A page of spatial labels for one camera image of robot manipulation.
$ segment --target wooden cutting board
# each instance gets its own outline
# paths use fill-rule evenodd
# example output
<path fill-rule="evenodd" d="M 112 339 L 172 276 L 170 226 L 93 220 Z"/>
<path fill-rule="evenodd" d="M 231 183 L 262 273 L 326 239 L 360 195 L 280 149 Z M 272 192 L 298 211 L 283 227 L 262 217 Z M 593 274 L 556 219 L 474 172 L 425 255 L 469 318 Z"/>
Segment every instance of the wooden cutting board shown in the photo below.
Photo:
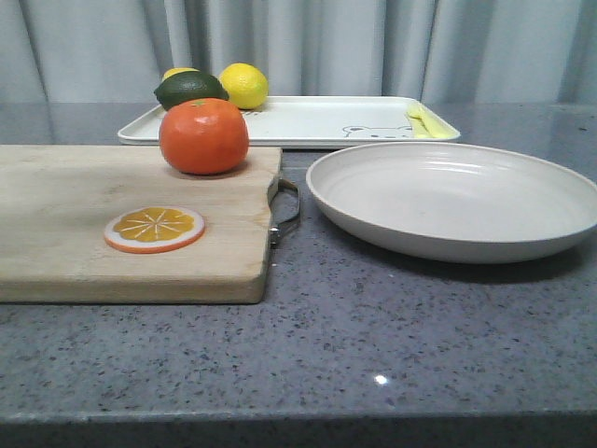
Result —
<path fill-rule="evenodd" d="M 158 147 L 0 146 L 0 301 L 255 303 L 282 150 L 251 147 L 226 175 L 182 175 Z M 148 205 L 203 215 L 161 254 L 109 247 L 104 227 Z"/>

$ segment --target lime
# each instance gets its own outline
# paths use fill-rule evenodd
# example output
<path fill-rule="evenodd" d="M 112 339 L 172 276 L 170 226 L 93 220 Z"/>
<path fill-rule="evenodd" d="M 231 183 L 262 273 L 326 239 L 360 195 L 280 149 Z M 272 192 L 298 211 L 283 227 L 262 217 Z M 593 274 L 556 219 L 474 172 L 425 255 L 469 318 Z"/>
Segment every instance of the lime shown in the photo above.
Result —
<path fill-rule="evenodd" d="M 187 70 L 167 77 L 153 92 L 166 110 L 189 100 L 200 98 L 228 100 L 229 98 L 216 77 L 195 70 Z"/>

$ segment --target white tray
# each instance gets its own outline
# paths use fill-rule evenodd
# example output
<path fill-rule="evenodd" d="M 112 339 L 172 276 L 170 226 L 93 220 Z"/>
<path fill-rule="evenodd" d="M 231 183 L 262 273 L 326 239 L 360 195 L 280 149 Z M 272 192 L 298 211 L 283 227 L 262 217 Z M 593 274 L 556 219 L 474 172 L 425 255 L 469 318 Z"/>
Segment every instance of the white tray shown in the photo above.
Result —
<path fill-rule="evenodd" d="M 251 145 L 285 148 L 354 147 L 395 141 L 444 141 L 460 136 L 448 122 L 428 108 L 448 138 L 415 138 L 411 98 L 395 96 L 270 96 L 255 110 L 243 111 Z M 157 145 L 164 109 L 158 105 L 118 131 L 126 145 Z"/>

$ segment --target lemon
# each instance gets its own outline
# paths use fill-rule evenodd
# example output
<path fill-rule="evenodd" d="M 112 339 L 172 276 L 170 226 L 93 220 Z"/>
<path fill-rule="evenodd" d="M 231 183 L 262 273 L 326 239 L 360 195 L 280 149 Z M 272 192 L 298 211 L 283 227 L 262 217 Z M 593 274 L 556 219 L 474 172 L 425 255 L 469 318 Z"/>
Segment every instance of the lemon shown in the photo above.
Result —
<path fill-rule="evenodd" d="M 240 109 L 254 109 L 268 98 L 268 79 L 248 63 L 233 63 L 220 74 L 230 102 Z"/>
<path fill-rule="evenodd" d="M 177 73 L 180 73 L 180 72 L 189 72 L 189 71 L 199 72 L 199 70 L 197 70 L 196 68 L 192 68 L 192 67 L 175 67 L 175 68 L 171 68 L 170 70 L 167 70 L 166 73 L 164 73 L 164 76 L 161 77 L 161 80 L 163 81 L 167 77 L 171 77 L 172 75 L 176 75 Z"/>

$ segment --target cutting board handle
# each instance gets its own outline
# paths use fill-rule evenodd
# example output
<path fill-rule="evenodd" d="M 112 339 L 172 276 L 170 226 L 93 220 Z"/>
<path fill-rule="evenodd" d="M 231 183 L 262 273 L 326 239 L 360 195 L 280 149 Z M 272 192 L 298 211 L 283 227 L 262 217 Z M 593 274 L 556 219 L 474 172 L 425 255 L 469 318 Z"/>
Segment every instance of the cutting board handle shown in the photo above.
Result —
<path fill-rule="evenodd" d="M 282 238 L 284 238 L 288 233 L 293 231 L 296 227 L 299 226 L 300 223 L 300 193 L 299 187 L 295 185 L 293 182 L 289 181 L 288 179 L 280 178 L 278 179 L 278 194 L 281 191 L 288 191 L 294 193 L 297 196 L 297 207 L 295 212 L 278 223 L 273 223 L 270 227 L 270 246 L 275 248 L 280 244 Z"/>

